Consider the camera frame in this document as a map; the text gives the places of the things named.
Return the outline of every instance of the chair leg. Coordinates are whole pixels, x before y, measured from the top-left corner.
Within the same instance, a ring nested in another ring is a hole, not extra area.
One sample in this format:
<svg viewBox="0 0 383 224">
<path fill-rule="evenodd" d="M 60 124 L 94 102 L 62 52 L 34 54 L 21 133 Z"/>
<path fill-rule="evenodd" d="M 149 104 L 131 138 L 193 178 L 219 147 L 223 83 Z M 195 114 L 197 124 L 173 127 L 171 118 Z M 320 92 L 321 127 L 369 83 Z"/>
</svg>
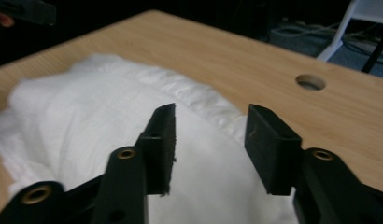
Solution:
<svg viewBox="0 0 383 224">
<path fill-rule="evenodd" d="M 343 37 L 344 32 L 348 26 L 349 21 L 354 14 L 355 8 L 358 5 L 359 0 L 351 0 L 348 5 L 347 11 L 344 14 L 343 19 L 341 20 L 340 26 L 337 29 L 336 35 L 334 36 L 332 43 L 326 47 L 326 49 L 317 57 L 317 59 L 327 62 L 332 55 L 343 45 L 341 38 Z"/>
<path fill-rule="evenodd" d="M 375 63 L 377 62 L 378 57 L 380 56 L 381 52 L 383 51 L 383 36 L 381 37 L 380 42 L 375 48 L 375 51 L 370 55 L 368 61 L 364 65 L 363 69 L 361 70 L 364 73 L 369 73 L 370 70 L 373 68 Z"/>
</svg>

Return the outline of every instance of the white chair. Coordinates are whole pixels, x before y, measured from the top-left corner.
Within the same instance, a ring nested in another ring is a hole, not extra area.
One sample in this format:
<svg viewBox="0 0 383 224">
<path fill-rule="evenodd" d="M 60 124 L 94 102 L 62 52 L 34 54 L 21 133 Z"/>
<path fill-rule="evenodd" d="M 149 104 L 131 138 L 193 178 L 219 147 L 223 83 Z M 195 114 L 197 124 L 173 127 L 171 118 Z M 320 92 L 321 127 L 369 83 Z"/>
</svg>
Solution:
<svg viewBox="0 0 383 224">
<path fill-rule="evenodd" d="M 327 62 L 343 45 L 341 38 L 351 19 L 383 24 L 383 0 L 351 0 L 332 43 L 317 57 L 319 60 Z"/>
</svg>

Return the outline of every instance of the wooden tabletop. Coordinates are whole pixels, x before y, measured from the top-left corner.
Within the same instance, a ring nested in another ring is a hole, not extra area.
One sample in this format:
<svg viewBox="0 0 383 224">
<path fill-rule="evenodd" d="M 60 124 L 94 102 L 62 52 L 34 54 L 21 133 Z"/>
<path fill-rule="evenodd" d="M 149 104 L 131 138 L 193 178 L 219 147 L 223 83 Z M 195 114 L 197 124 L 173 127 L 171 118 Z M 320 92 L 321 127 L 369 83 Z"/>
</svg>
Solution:
<svg viewBox="0 0 383 224">
<path fill-rule="evenodd" d="M 158 11 L 0 67 L 0 109 L 21 77 L 61 73 L 98 52 L 176 70 L 211 85 L 244 113 L 249 104 L 269 107 L 302 136 L 304 148 L 331 150 L 363 183 L 383 190 L 382 78 Z M 303 74 L 321 78 L 325 88 L 300 87 Z M 9 183 L 0 165 L 0 209 Z"/>
</svg>

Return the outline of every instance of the dark background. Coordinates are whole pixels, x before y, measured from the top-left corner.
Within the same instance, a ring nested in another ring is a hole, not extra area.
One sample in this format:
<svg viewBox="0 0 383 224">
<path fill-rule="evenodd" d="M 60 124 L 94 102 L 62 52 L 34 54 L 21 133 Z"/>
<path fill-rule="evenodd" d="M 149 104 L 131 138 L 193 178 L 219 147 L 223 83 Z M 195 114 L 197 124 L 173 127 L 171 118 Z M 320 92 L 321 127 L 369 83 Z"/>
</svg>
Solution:
<svg viewBox="0 0 383 224">
<path fill-rule="evenodd" d="M 0 65 L 149 9 L 262 40 L 283 17 L 322 25 L 339 22 L 349 0 L 50 0 L 50 3 L 57 7 L 55 26 L 20 20 L 12 28 L 0 26 Z"/>
</svg>

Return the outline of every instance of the crumpled fabric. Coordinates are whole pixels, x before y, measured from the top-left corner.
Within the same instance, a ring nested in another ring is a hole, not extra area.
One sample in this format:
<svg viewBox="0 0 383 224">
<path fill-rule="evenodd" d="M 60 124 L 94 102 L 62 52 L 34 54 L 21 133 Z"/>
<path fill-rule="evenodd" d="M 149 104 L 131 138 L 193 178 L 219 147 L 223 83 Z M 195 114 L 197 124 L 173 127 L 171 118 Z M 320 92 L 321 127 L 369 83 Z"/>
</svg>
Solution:
<svg viewBox="0 0 383 224">
<path fill-rule="evenodd" d="M 149 223 L 297 223 L 291 197 L 266 194 L 243 148 L 246 116 L 207 85 L 116 55 L 93 55 L 11 93 L 0 113 L 11 191 L 41 180 L 69 190 L 102 174 L 109 154 L 133 146 L 154 109 L 172 103 L 177 162 L 169 196 L 149 195 Z"/>
</svg>

